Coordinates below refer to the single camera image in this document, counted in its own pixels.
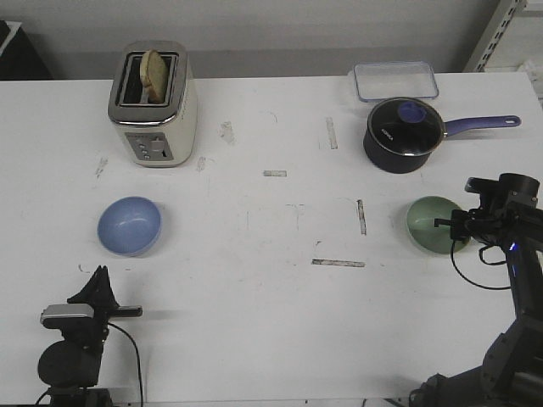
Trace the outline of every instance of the blue bowl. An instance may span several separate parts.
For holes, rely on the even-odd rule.
[[[112,203],[98,222],[98,238],[115,254],[137,256],[159,238],[162,219],[156,205],[146,198],[128,197]]]

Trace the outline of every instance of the black saucepan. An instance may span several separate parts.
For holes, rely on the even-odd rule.
[[[367,118],[364,149],[377,167],[403,174],[420,168],[445,137],[520,123],[517,116],[472,117],[445,123],[434,108],[418,99],[391,98],[377,104]]]

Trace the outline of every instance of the toaster control knob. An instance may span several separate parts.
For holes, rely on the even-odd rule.
[[[165,147],[164,140],[160,140],[158,138],[156,140],[151,140],[151,150],[152,151],[160,153],[160,152],[164,151],[164,147]]]

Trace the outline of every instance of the pan handle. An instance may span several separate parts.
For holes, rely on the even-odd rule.
[[[445,123],[447,136],[454,136],[461,131],[472,129],[490,129],[496,127],[517,127],[522,121],[518,116],[469,117],[451,120]]]

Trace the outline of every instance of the white table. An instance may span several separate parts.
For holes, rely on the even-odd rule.
[[[0,404],[46,389],[37,361],[61,336],[39,315],[98,265],[120,304],[144,308],[119,323],[140,346],[147,401],[394,396],[480,365],[512,322],[511,295],[471,287],[446,255],[415,247],[406,207],[425,195],[476,207],[463,191],[470,176],[543,180],[543,114],[523,74],[437,82],[430,103],[444,120],[516,114],[523,124],[445,140],[420,170],[395,175],[364,154],[372,106],[354,99],[347,76],[198,80],[193,155],[149,169],[130,161],[109,122],[110,81],[1,82]],[[221,137],[229,125],[232,142]],[[154,200],[165,220],[138,258],[96,237],[102,211],[131,195]],[[461,268],[506,284],[478,248],[457,255]],[[99,386],[136,401],[135,372],[132,346],[111,332]]]

